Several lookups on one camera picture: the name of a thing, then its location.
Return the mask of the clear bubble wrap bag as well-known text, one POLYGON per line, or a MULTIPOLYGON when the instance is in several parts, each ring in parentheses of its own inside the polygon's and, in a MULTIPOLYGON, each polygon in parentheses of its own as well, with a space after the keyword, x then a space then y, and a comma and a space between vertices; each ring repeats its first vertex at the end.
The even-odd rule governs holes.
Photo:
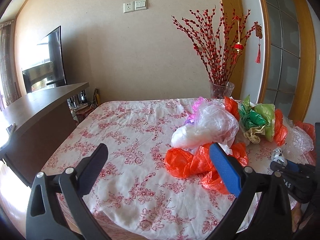
POLYGON ((293 122, 287 118, 283 124, 288 130, 285 144, 281 147, 286 156, 299 156, 314 150, 316 140, 314 125, 301 121, 293 122))

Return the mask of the orange plastic bag back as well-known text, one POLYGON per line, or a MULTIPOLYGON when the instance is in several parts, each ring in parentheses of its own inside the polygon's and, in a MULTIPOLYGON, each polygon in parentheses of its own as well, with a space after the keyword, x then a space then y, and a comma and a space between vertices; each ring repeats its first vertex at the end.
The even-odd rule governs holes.
MULTIPOLYGON (((231 113, 236 118, 236 120, 238 120, 239 130, 241 131, 244 137, 244 132, 241 129, 240 114, 239 114, 239 109, 241 107, 241 104, 242 102, 238 103, 232 98, 224 97, 224 106, 226 110, 229 111, 229 113, 231 113)), ((275 107, 275 115, 276 115, 275 127, 274 127, 275 134, 274 134, 273 140, 269 142, 275 142, 278 146, 281 146, 285 143, 288 130, 283 124, 282 111, 280 109, 276 109, 276 107, 275 107)))

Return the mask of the orange plastic bag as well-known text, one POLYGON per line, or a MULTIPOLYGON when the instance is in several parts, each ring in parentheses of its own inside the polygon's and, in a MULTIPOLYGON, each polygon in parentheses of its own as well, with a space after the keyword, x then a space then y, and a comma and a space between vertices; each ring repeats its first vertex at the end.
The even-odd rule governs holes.
POLYGON ((199 146, 195 154, 181 148, 171 148, 164 158, 165 168, 175 178, 187 179, 191 176, 201 175, 200 184, 202 187, 221 194, 229 194, 209 157, 210 146, 211 144, 199 146))
MULTIPOLYGON (((226 110, 229 111, 229 113, 231 113, 236 118, 236 120, 238 120, 239 130, 241 131, 244 137, 244 132, 241 129, 240 114, 239 114, 239 109, 241 107, 241 104, 242 102, 238 103, 232 98, 224 97, 224 106, 226 110)), ((275 115, 276 115, 275 127, 274 127, 275 134, 274 134, 273 140, 269 142, 275 142, 278 146, 281 146, 285 143, 288 130, 283 124, 282 111, 280 109, 276 109, 276 107, 275 107, 275 115)))

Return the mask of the beige plastic bag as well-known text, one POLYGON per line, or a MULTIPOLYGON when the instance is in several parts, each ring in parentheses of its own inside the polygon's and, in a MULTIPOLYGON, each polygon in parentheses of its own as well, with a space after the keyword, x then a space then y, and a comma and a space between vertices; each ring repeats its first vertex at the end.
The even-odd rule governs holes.
POLYGON ((261 136, 265 136, 265 125, 258 127, 251 127, 244 133, 244 137, 248 139, 253 144, 259 144, 261 141, 261 136))

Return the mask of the light green plastic bag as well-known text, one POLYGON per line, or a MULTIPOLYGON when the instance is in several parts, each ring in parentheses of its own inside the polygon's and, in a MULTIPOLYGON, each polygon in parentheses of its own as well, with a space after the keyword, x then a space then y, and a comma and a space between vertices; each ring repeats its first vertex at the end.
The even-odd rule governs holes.
POLYGON ((272 141, 275 131, 275 106, 273 104, 251 103, 250 96, 246 96, 239 109, 241 129, 253 144, 259 144, 261 137, 272 141))

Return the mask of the large clear plastic bag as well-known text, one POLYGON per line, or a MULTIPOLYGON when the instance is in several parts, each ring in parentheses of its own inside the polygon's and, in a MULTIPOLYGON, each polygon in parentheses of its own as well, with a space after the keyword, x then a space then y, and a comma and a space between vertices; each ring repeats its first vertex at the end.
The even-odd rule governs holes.
POLYGON ((239 130, 239 122, 217 99, 211 101, 209 119, 199 125, 183 125, 171 137, 171 146, 194 150, 204 144, 218 143, 229 150, 239 130))

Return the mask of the orange plastic bag front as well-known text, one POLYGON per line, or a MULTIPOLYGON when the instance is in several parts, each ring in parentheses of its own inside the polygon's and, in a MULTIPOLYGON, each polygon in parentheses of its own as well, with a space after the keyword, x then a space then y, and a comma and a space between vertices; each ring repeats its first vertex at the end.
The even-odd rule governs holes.
POLYGON ((195 154, 181 148, 171 148, 164 158, 165 168, 175 178, 187 179, 191 176, 201 175, 200 184, 202 187, 221 194, 229 194, 209 157, 210 146, 211 144, 199 146, 195 154))

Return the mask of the pink plastic bag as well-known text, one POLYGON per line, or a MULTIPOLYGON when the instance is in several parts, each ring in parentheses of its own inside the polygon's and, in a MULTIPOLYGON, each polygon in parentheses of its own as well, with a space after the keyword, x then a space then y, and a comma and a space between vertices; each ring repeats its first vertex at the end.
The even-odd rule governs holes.
POLYGON ((208 112, 212 102, 203 97, 199 97, 194 101, 191 107, 191 114, 185 120, 185 125, 199 125, 203 124, 209 119, 210 113, 208 112))

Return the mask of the dark green plastic bag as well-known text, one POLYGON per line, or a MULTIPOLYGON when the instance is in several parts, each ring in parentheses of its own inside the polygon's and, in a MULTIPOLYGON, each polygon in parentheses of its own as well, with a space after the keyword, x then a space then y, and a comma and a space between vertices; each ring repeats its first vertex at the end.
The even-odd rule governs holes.
POLYGON ((249 111, 240 109, 239 114, 245 131, 249 130, 251 127, 266 125, 266 120, 262 117, 262 115, 257 113, 253 109, 250 109, 249 111))

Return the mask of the wooden framed glass door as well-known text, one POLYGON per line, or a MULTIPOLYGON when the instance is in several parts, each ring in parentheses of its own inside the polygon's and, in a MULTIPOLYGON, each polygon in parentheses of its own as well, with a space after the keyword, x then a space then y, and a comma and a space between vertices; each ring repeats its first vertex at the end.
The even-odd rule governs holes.
POLYGON ((258 101, 303 121, 316 77, 316 36, 307 0, 260 0, 264 71, 258 101))

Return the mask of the clutter items beside cabinet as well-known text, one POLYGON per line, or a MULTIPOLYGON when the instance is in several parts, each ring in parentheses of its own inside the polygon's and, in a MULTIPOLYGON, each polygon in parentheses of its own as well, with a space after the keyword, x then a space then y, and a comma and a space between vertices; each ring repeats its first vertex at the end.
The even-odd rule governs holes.
POLYGON ((89 116, 101 104, 99 89, 95 88, 93 99, 88 100, 85 90, 67 99, 69 110, 76 126, 89 116))

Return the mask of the small red lantern ornament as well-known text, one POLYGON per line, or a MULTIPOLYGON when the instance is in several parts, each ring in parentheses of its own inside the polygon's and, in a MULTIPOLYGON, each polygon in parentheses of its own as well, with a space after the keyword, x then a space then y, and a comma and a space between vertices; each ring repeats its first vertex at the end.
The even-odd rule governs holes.
POLYGON ((241 19, 239 18, 239 16, 236 16, 235 19, 237 21, 238 32, 236 35, 237 38, 236 38, 236 43, 234 45, 234 49, 236 50, 237 54, 239 55, 244 49, 244 45, 242 44, 242 26, 241 26, 241 19))

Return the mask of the red berry branches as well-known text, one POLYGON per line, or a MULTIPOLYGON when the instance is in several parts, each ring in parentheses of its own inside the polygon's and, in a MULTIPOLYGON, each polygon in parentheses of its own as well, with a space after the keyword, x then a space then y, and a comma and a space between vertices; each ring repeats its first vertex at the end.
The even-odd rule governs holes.
POLYGON ((202 11, 190 10, 189 12, 193 18, 183 17, 179 21, 172 16, 173 24, 191 40, 193 49, 205 67, 209 81, 216 85, 227 85, 243 54, 242 51, 238 55, 234 49, 238 32, 235 17, 239 16, 241 19, 242 44, 245 48, 248 39, 255 31, 255 22, 248 30, 246 29, 251 11, 248 10, 246 14, 240 15, 233 9, 228 15, 223 4, 220 4, 219 8, 214 7, 211 10, 202 11))

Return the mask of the black flat television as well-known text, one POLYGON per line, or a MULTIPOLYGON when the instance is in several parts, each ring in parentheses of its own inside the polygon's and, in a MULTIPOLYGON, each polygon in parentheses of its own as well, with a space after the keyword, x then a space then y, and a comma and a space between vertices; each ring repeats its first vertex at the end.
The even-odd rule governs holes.
POLYGON ((28 64, 22 68, 22 76, 27 93, 67 85, 62 57, 61 26, 33 46, 28 64))

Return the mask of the white light switch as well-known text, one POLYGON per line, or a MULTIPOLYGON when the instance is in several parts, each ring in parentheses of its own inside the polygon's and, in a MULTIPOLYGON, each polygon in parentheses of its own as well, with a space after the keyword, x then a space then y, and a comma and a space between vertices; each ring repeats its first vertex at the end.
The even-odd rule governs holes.
POLYGON ((148 8, 148 0, 135 1, 135 11, 146 10, 148 8))

